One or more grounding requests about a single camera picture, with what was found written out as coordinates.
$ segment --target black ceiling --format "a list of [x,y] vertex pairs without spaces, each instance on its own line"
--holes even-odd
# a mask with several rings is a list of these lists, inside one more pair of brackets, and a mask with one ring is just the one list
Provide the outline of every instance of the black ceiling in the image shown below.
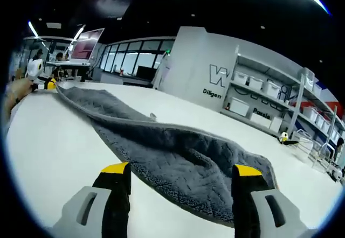
[[[31,21],[38,34],[73,38],[80,26],[71,19],[81,1],[36,0]],[[86,30],[105,27],[102,43],[175,36],[180,26],[202,26],[208,32],[245,39],[310,68],[345,104],[341,85],[345,74],[341,25],[345,22],[338,1],[321,0],[328,15],[312,0],[133,0],[121,21],[79,23],[86,24]],[[48,29],[46,22],[62,23],[62,29]]]

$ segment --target window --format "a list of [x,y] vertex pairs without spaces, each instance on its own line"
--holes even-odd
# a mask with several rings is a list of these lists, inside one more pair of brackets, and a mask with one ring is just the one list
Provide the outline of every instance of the window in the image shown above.
[[114,60],[114,65],[113,65],[113,72],[120,72],[120,68],[121,68],[121,64],[123,61],[123,57],[125,56],[125,54],[123,52],[118,52],[116,54],[115,60]]
[[123,61],[123,65],[122,68],[123,69],[123,73],[126,75],[131,75],[133,68],[134,68],[134,64],[135,64],[135,60],[136,57],[138,56],[137,52],[128,52],[126,54],[125,60]]
[[116,50],[118,49],[118,44],[113,45],[110,49],[109,56],[106,62],[105,71],[110,72],[112,70],[114,58],[116,55]]
[[25,48],[22,54],[22,57],[20,59],[20,67],[24,68],[27,66],[27,62],[29,61],[31,46],[33,44],[34,40],[27,40],[25,42]]
[[30,59],[32,59],[37,54],[38,50],[41,49],[43,54],[41,55],[40,58],[43,59],[43,61],[46,61],[50,45],[51,45],[50,41],[35,41],[32,44]]
[[106,49],[104,50],[104,55],[103,55],[101,66],[100,66],[102,69],[104,69],[106,66],[109,50],[110,50],[110,46],[106,47]]
[[138,51],[140,50],[140,46],[141,46],[141,41],[137,41],[135,43],[130,43],[129,47],[128,47],[128,51]]
[[157,59],[156,59],[156,61],[155,61],[155,64],[153,65],[153,68],[158,68],[158,66],[160,65],[160,63],[161,63],[161,61],[162,61],[162,58],[163,58],[163,55],[158,55],[157,56]]
[[174,41],[173,40],[165,40],[162,43],[160,51],[171,50],[173,48]]
[[158,50],[158,46],[160,45],[160,40],[149,40],[149,41],[145,41],[144,44],[142,45],[141,50],[147,51],[157,51]]
[[135,69],[133,75],[136,75],[138,70],[138,66],[141,67],[152,67],[153,61],[155,60],[156,54],[152,53],[140,53],[138,57],[138,61],[136,62]]
[[126,51],[128,46],[128,43],[122,43],[120,44],[119,50],[118,51]]
[[69,43],[61,43],[57,41],[53,41],[53,44],[50,47],[49,50],[49,56],[48,61],[56,61],[56,55],[60,52],[65,54],[67,47],[69,46]]

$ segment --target white storage box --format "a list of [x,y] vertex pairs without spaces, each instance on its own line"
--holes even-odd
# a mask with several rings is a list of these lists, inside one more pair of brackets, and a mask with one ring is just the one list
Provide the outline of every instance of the white storage box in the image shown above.
[[317,84],[314,84],[313,93],[315,94],[316,97],[320,98],[321,90],[322,90],[322,88],[320,86],[318,86]]
[[230,99],[229,110],[245,117],[249,110],[249,104],[245,103],[244,101],[241,101],[240,99],[232,97]]
[[321,114],[318,114],[317,118],[316,118],[316,125],[322,129],[323,123],[325,122],[325,118],[321,116]]
[[261,79],[257,79],[253,76],[249,77],[249,87],[255,89],[255,90],[261,90],[262,86],[263,86],[263,80]]
[[314,107],[304,107],[303,114],[306,115],[312,122],[315,122],[319,113]]
[[252,113],[252,115],[250,116],[250,120],[268,129],[270,128],[270,125],[271,125],[271,121],[269,119],[262,117],[256,113]]
[[330,127],[330,123],[328,121],[324,121],[323,122],[323,125],[322,125],[322,130],[323,132],[325,132],[326,134],[328,133],[328,130],[329,130],[329,127]]
[[240,83],[242,85],[245,85],[247,83],[247,79],[248,79],[248,75],[241,73],[241,72],[238,72],[238,71],[234,72],[233,80],[236,83]]
[[338,131],[336,131],[336,129],[334,128],[331,135],[330,135],[330,140],[333,141],[333,143],[337,143],[338,139],[340,138],[340,134],[338,133]]
[[274,117],[271,122],[270,129],[272,129],[275,132],[279,132],[281,123],[282,123],[282,118]]
[[298,75],[300,77],[300,80],[302,79],[305,80],[304,87],[312,92],[313,87],[314,87],[314,77],[315,77],[315,74],[313,73],[313,71],[304,67],[298,72]]
[[272,82],[265,82],[263,87],[263,92],[273,98],[278,98],[280,87]]

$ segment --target metal shelf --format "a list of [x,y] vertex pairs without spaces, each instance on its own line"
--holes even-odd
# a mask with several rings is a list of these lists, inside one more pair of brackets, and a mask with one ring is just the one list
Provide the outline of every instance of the metal shelf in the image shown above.
[[252,122],[248,118],[246,118],[246,117],[244,117],[242,115],[239,115],[237,113],[234,113],[232,111],[229,111],[229,110],[226,110],[226,109],[222,109],[220,111],[220,113],[225,115],[225,116],[231,117],[231,118],[233,118],[233,119],[235,119],[237,121],[241,121],[241,122],[243,122],[243,123],[245,123],[245,124],[247,124],[247,125],[249,125],[249,126],[251,126],[253,128],[261,130],[261,131],[263,131],[263,132],[265,132],[265,133],[267,133],[267,134],[269,134],[269,135],[271,135],[273,137],[278,137],[279,136],[279,134],[277,132],[275,132],[275,131],[273,131],[273,130],[265,127],[265,126],[262,126],[262,125],[260,125],[258,123]]
[[[285,72],[283,72],[277,68],[262,64],[258,61],[252,60],[252,59],[244,57],[242,55],[238,56],[237,64],[244,66],[244,67],[247,67],[247,68],[250,68],[250,69],[253,69],[253,70],[260,72],[262,74],[271,76],[272,78],[279,80],[280,82],[284,83],[285,85],[294,87],[294,89],[299,89],[301,87],[301,81],[299,81],[297,78],[295,78],[295,77],[293,77],[293,76],[291,76],[291,75],[289,75],[289,74],[287,74],[287,73],[285,73]],[[342,120],[337,115],[335,115],[334,111],[325,102],[321,101],[321,99],[319,97],[317,97],[310,90],[306,89],[304,86],[303,86],[302,96],[304,96],[306,99],[312,101],[316,107],[320,108],[325,113],[332,114],[332,116],[330,118],[335,116],[335,125],[340,130],[345,131],[345,124],[342,122]],[[289,106],[288,109],[294,110],[295,107]],[[303,116],[300,116],[300,113],[298,114],[298,116],[305,120],[305,118]],[[306,122],[310,123],[314,127],[313,122],[311,122],[311,121],[306,121]]]
[[322,133],[325,137],[328,137],[328,134],[325,133],[318,125],[316,125],[315,122],[312,122],[306,115],[298,113],[298,117],[304,120],[305,122],[309,123],[314,130]]
[[[312,91],[308,90],[307,88],[304,88],[303,96],[313,102],[315,106],[317,106],[322,111],[334,114],[334,111],[324,101],[321,101],[320,98],[318,98]],[[340,130],[345,130],[345,125],[338,116],[336,116],[335,118],[335,124],[337,125],[337,127],[339,127]]]
[[253,69],[262,74],[271,76],[272,78],[275,78],[288,86],[296,86],[301,84],[301,82],[297,78],[292,77],[291,75],[281,71],[278,68],[262,64],[242,55],[239,55],[237,57],[237,64]]
[[281,107],[284,107],[284,108],[286,108],[286,109],[288,109],[288,110],[290,110],[290,111],[293,111],[293,107],[292,107],[292,106],[290,106],[290,105],[288,105],[288,104],[286,104],[286,103],[284,103],[284,102],[282,102],[282,101],[280,101],[280,100],[278,100],[278,99],[276,99],[276,98],[274,98],[274,97],[271,97],[271,96],[265,94],[264,92],[262,92],[262,91],[260,91],[260,90],[256,90],[256,89],[251,88],[251,87],[249,87],[249,86],[242,85],[242,84],[237,83],[237,82],[235,82],[235,81],[233,81],[233,80],[230,81],[230,84],[231,84],[232,86],[235,86],[235,87],[241,88],[241,89],[243,89],[243,90],[249,91],[249,92],[251,92],[251,93],[257,94],[258,96],[260,96],[260,97],[262,97],[262,98],[265,98],[265,99],[267,99],[267,100],[269,100],[269,101],[271,101],[271,102],[274,102],[275,104],[278,104],[278,105],[280,105]]

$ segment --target white table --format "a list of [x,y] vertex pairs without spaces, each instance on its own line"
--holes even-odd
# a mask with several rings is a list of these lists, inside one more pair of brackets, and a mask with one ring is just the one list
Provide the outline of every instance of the white table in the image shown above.
[[[342,187],[298,161],[273,137],[214,111],[156,90],[104,83],[64,83],[106,89],[159,122],[200,128],[236,141],[267,157],[281,192],[301,210],[308,227],[318,226]],[[82,187],[91,186],[107,165],[120,162],[89,120],[66,107],[54,92],[30,94],[11,123],[8,159],[17,187],[38,222],[51,227],[61,209]],[[198,218],[168,202],[132,174],[128,237],[230,238],[234,229]]]

